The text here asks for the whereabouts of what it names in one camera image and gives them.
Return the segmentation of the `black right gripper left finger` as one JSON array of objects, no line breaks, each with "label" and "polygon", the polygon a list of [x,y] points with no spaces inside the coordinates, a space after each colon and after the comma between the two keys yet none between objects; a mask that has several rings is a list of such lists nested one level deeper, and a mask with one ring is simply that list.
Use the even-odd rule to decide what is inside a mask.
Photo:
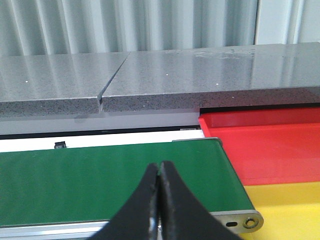
[{"label": "black right gripper left finger", "polygon": [[94,240],[156,240],[158,237],[158,166],[151,163],[137,188],[111,218],[97,231]]}]

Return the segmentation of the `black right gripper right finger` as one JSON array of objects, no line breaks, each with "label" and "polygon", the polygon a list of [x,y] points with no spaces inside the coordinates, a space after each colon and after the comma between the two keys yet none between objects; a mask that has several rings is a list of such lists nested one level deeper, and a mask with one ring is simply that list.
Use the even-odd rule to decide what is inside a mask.
[{"label": "black right gripper right finger", "polygon": [[160,221],[164,240],[240,240],[199,202],[171,161],[160,165]]}]

